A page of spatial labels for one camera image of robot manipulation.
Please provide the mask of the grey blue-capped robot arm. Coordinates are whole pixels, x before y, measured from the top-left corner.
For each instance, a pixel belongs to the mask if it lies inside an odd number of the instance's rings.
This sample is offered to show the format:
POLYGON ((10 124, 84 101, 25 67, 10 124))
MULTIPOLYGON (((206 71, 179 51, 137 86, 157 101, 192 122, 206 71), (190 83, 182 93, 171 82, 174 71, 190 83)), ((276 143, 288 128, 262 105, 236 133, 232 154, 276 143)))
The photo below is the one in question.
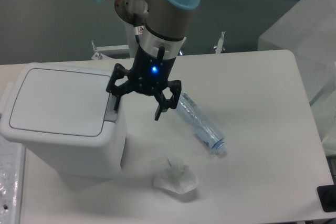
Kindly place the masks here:
POLYGON ((144 31, 137 40, 131 69, 116 64, 106 91, 118 100, 136 92, 155 97, 155 118, 177 107, 182 91, 180 80, 169 80, 175 59, 185 39, 193 14, 201 0, 141 0, 136 11, 127 6, 132 22, 142 21, 144 31))

